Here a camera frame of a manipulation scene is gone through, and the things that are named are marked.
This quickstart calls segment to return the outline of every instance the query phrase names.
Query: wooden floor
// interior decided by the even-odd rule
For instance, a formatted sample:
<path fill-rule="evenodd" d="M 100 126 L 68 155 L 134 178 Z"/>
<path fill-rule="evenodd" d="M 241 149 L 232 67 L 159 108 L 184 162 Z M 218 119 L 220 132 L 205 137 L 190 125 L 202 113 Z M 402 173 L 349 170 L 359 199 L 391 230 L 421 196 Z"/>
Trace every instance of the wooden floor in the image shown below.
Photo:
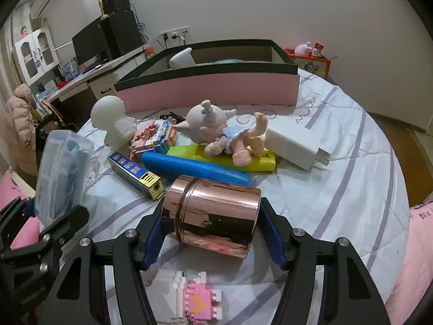
<path fill-rule="evenodd" d="M 409 205 L 421 204 L 433 192 L 432 166 L 424 149 L 410 129 L 375 119 L 391 143 L 403 171 Z"/>

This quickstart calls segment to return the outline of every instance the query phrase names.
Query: rose gold cylinder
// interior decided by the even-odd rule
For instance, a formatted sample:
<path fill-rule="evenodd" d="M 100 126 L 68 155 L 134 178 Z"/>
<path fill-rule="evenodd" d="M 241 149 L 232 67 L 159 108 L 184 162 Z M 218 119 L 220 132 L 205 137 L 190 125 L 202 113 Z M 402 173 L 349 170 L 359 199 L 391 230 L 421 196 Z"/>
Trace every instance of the rose gold cylinder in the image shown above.
<path fill-rule="evenodd" d="M 165 196 L 162 216 L 174 220 L 180 242 L 245 258 L 260 207 L 260 189 L 180 176 Z"/>

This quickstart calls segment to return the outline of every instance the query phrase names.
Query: desk drawer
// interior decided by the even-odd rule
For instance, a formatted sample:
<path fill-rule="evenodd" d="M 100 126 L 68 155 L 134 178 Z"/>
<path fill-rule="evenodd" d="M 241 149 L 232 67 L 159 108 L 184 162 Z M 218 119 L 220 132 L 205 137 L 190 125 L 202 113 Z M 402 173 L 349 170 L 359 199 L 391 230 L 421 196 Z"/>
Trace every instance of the desk drawer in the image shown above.
<path fill-rule="evenodd" d="M 100 99 L 105 95 L 116 95 L 114 89 L 114 83 L 117 82 L 115 73 L 108 73 L 92 82 L 89 82 L 89 86 L 92 92 L 95 94 L 96 99 Z"/>

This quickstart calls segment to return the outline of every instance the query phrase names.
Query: bed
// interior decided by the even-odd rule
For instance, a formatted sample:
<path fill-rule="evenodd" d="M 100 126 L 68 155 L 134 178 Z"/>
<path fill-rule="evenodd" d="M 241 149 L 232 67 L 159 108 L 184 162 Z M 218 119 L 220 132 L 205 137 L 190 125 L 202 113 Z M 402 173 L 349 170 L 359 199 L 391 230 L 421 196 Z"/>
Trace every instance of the bed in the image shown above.
<path fill-rule="evenodd" d="M 385 302 L 401 270 L 409 227 L 409 205 L 403 174 L 385 135 L 374 120 L 338 86 L 298 70 L 300 88 L 296 106 L 238 105 L 229 124 L 252 124 L 251 113 L 262 111 L 272 122 L 294 122 L 321 137 L 331 153 L 328 166 L 316 163 L 310 172 L 279 159 L 274 172 L 253 175 L 277 214 L 293 227 L 315 238 L 350 239 Z M 233 106 L 222 106 L 224 109 Z M 140 122 L 174 111 L 185 116 L 189 108 L 161 109 L 133 114 Z M 105 132 L 88 121 L 79 134 L 94 143 L 99 168 L 84 195 L 90 211 L 88 236 L 94 241 L 116 237 L 134 228 L 157 202 L 142 196 L 107 161 Z M 190 140 L 178 136 L 178 145 Z M 165 181 L 166 189 L 170 182 Z M 274 265 L 259 230 L 245 260 L 220 255 L 166 238 L 157 268 L 182 270 L 187 277 L 206 271 L 208 282 L 222 290 L 223 319 L 219 325 L 270 324 L 280 299 L 286 273 Z M 318 267 L 308 324 L 316 324 L 320 309 L 323 268 Z M 107 298 L 112 324 L 121 324 L 112 268 L 106 267 Z"/>

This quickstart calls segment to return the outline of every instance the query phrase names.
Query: puffer jacket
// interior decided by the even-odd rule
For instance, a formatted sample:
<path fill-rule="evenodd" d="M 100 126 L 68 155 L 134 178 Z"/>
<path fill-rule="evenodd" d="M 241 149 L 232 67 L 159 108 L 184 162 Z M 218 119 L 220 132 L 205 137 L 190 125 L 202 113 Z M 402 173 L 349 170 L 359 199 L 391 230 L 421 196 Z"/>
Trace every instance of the puffer jacket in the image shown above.
<path fill-rule="evenodd" d="M 6 140 L 20 169 L 25 173 L 37 176 L 36 135 L 30 113 L 31 99 L 30 88 L 21 84 L 6 102 Z"/>

